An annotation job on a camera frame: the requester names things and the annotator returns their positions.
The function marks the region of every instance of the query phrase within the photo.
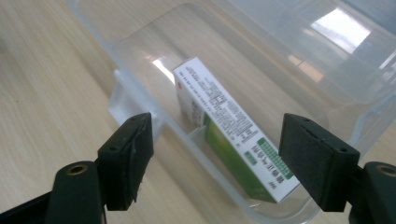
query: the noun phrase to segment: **clear plastic bin wall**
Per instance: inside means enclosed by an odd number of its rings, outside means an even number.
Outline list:
[[[305,222],[318,208],[302,188],[280,204],[248,199],[180,111],[169,71],[199,57],[277,146],[284,113],[315,120],[362,154],[396,115],[395,35],[346,2],[67,2],[120,68],[115,119],[150,111],[155,136],[170,127],[262,222]]]

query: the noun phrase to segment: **transparent plastic container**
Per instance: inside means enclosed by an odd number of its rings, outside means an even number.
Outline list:
[[[396,116],[396,37],[346,2],[67,0],[119,66],[109,106],[117,122],[151,112],[155,138],[172,129],[263,223],[303,223],[318,207],[302,187],[279,204],[249,199],[206,145],[204,128],[181,112],[167,71],[200,58],[276,146],[284,113],[293,113],[364,154]]]

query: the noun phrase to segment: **white and green box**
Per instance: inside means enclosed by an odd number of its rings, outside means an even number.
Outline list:
[[[260,128],[198,59],[176,69],[177,97],[190,121],[206,126],[205,140],[246,194],[283,201],[299,181]]]

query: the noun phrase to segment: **box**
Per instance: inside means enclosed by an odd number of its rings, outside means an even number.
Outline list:
[[[172,129],[261,222],[306,222],[318,208],[301,188],[279,204],[251,201],[196,141],[201,129],[180,112],[174,68],[202,60],[275,147],[284,113],[314,120],[362,154],[395,119],[396,41],[386,11],[378,17],[352,0],[67,3],[119,66],[114,118],[151,112],[154,137]]]
[[[245,193],[280,203],[299,185],[277,149],[198,58],[174,69],[181,110],[197,127]]]

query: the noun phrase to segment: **light wood surface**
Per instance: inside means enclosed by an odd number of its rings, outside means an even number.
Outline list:
[[[0,212],[50,191],[65,165],[96,158],[118,128],[107,110],[115,68],[64,1],[0,2]],[[395,164],[394,136],[395,122],[361,163]],[[165,130],[138,202],[107,212],[108,223],[255,223],[177,142]],[[347,223],[347,213],[311,223]]]

